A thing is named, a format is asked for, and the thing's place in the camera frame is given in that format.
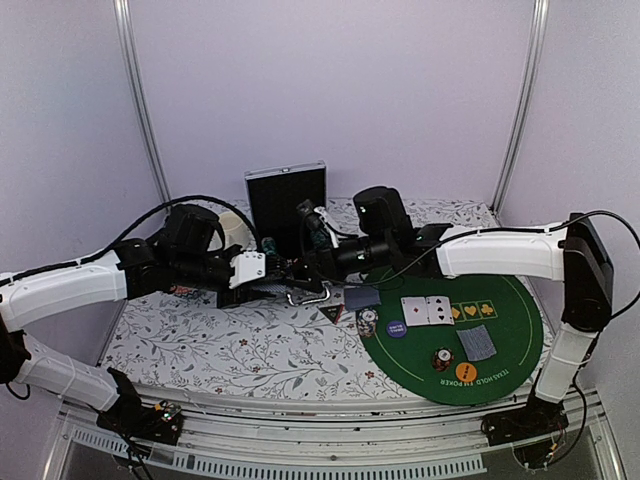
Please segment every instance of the black case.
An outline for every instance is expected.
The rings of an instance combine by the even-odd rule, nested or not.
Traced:
[[[285,258],[300,257],[298,204],[309,199],[326,206],[324,162],[245,173],[253,223],[261,238],[272,237]]]

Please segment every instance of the floral pattern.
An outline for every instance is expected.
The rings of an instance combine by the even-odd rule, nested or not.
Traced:
[[[415,225],[496,225],[482,203],[405,204]],[[235,205],[248,213],[246,202]],[[349,200],[332,199],[327,209],[342,230],[357,232]],[[317,306],[342,303],[341,288],[329,300],[305,307],[276,298],[219,310],[213,295],[181,289],[130,301],[102,365],[133,381],[212,395],[315,401],[415,396],[373,363],[358,338],[354,313],[343,312],[334,325],[319,312]],[[543,359],[552,341],[546,323],[544,331]]]

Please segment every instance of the orange poker chip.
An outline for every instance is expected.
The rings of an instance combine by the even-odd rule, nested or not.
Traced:
[[[478,378],[478,370],[470,363],[463,362],[456,367],[456,377],[464,383],[471,383]]]

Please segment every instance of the green poker mat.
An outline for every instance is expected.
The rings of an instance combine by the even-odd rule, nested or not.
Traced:
[[[374,270],[367,283],[385,275]],[[361,337],[378,367],[410,392],[447,405],[479,405],[508,395],[522,385],[538,364],[543,330],[540,311],[531,294],[515,277],[469,275],[453,280],[404,276],[379,287],[381,305],[375,307],[375,335]],[[387,324],[404,323],[400,299],[442,295],[449,297],[455,325],[408,327],[402,338],[387,333]],[[463,383],[456,367],[468,362],[456,334],[484,324],[497,354],[472,363],[477,378]],[[439,348],[453,352],[453,362],[444,372],[431,362]]]

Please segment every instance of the poker chip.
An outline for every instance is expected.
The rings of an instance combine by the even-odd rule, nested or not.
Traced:
[[[389,322],[387,324],[387,333],[391,338],[402,338],[407,334],[407,326],[397,320]]]
[[[358,334],[361,337],[373,337],[376,333],[376,324],[378,323],[378,312],[372,308],[365,308],[358,312],[356,318],[356,326]]]
[[[431,359],[431,366],[438,372],[444,372],[453,362],[453,352],[448,348],[439,348]]]

